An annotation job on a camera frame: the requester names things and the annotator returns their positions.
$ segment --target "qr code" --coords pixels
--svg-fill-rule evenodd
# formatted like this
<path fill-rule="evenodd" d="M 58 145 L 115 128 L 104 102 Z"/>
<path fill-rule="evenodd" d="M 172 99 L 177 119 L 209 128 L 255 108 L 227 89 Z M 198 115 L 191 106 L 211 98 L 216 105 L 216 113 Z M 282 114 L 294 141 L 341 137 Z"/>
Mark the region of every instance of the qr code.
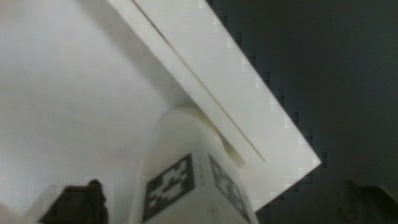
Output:
<path fill-rule="evenodd" d="M 222 195 L 227 198 L 229 203 L 232 204 L 232 207 L 236 208 L 248 222 L 248 215 L 245 210 L 239 189 L 211 156 L 209 156 L 209 164 L 211 164 L 211 171 L 213 171 L 214 186 L 220 190 Z"/>
<path fill-rule="evenodd" d="M 191 155 L 174 163 L 145 186 L 143 222 L 195 188 Z"/>

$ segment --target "white ceiling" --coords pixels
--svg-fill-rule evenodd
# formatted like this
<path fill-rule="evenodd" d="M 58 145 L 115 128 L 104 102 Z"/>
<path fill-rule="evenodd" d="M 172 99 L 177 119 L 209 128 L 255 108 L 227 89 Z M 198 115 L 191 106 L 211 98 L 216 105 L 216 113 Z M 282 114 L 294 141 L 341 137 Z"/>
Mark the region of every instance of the white ceiling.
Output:
<path fill-rule="evenodd" d="M 103 1 L 0 0 L 0 204 L 19 216 L 94 177 L 126 218 L 156 120 L 188 101 Z"/>

